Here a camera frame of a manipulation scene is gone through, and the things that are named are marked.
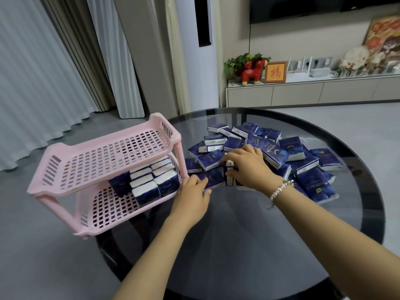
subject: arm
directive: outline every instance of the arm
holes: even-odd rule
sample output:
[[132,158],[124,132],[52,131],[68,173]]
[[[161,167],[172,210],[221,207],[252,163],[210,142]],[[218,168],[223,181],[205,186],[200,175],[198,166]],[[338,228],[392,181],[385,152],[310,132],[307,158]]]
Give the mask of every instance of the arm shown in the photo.
[[168,277],[189,230],[204,216],[211,190],[208,179],[184,178],[160,232],[123,280],[113,300],[162,299]]
[[[222,161],[234,161],[239,168],[227,175],[269,197],[283,178],[272,173],[262,156],[258,148],[246,145]],[[286,186],[274,202],[350,299],[400,299],[399,257],[291,186]]]

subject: rack leg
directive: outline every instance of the rack leg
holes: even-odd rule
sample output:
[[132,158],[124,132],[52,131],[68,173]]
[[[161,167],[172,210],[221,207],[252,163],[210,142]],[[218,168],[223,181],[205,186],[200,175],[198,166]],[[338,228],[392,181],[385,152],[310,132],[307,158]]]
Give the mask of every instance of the rack leg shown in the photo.
[[188,177],[189,176],[187,174],[188,170],[186,169],[185,157],[183,155],[182,144],[180,142],[174,144],[174,151],[179,164],[181,177],[182,178]]
[[46,206],[49,210],[53,212],[62,222],[64,222],[67,226],[72,228],[75,233],[79,233],[83,225],[77,221],[67,210],[61,206],[61,204],[57,201],[56,198],[48,195],[43,195],[37,197],[40,203]]

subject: left hand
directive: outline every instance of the left hand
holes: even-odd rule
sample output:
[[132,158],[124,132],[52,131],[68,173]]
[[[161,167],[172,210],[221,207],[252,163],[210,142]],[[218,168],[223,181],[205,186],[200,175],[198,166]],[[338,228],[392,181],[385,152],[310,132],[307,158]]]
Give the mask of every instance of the left hand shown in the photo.
[[190,230],[203,218],[210,202],[211,190],[203,190],[208,183],[208,178],[203,181],[196,175],[185,177],[182,181],[169,215],[174,222],[179,222],[187,230]]

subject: painting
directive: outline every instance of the painting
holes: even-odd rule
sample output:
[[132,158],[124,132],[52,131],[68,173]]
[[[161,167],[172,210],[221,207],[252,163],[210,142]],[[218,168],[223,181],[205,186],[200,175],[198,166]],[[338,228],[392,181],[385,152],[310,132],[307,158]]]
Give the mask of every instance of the painting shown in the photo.
[[287,61],[269,62],[265,68],[265,83],[285,83]]
[[373,63],[400,60],[400,15],[375,18],[371,21],[364,45]]

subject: pink plastic rack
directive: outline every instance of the pink plastic rack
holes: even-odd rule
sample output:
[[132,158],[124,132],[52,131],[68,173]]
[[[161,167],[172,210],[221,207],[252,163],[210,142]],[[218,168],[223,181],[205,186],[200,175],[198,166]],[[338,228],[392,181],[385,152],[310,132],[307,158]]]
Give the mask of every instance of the pink plastic rack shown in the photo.
[[[175,196],[172,193],[141,207],[132,194],[120,198],[108,179],[168,155],[180,180],[188,176],[181,135],[161,115],[146,123],[74,146],[56,143],[47,147],[28,187],[75,235],[100,234]],[[76,194],[71,215],[56,197]]]

